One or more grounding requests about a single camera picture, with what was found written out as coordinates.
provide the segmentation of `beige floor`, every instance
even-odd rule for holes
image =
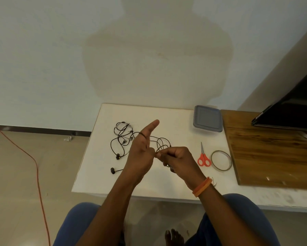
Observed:
[[[72,193],[87,137],[6,132],[40,166],[40,184],[51,240],[77,203],[102,204],[103,198]],[[197,230],[200,205],[131,200],[126,216],[127,245],[164,245],[166,229],[187,239]],[[307,245],[307,214],[265,211],[282,245]],[[48,245],[33,161],[0,134],[0,245]]]

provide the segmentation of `white wall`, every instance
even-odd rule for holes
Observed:
[[[0,0],[0,124],[91,131],[102,102],[235,110],[306,32],[307,0]]]

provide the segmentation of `scissors blade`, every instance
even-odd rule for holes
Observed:
[[[204,147],[202,146],[202,142],[200,142],[201,143],[201,153],[202,154],[204,154],[205,152],[204,152]]]

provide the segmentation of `person's left hand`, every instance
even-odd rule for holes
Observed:
[[[132,142],[122,175],[134,180],[135,185],[141,182],[152,166],[156,152],[154,148],[150,148],[150,135],[158,124],[159,120],[154,120],[141,130],[144,136],[138,134]]]

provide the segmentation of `jeans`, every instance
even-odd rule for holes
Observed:
[[[278,238],[264,213],[250,199],[240,194],[225,194],[225,200],[238,216],[270,245],[280,245]],[[73,207],[66,216],[53,246],[75,245],[96,215],[99,205],[80,203]],[[124,245],[123,234],[119,245]],[[220,240],[206,214],[202,218],[197,233],[186,243],[187,246],[221,245]]]

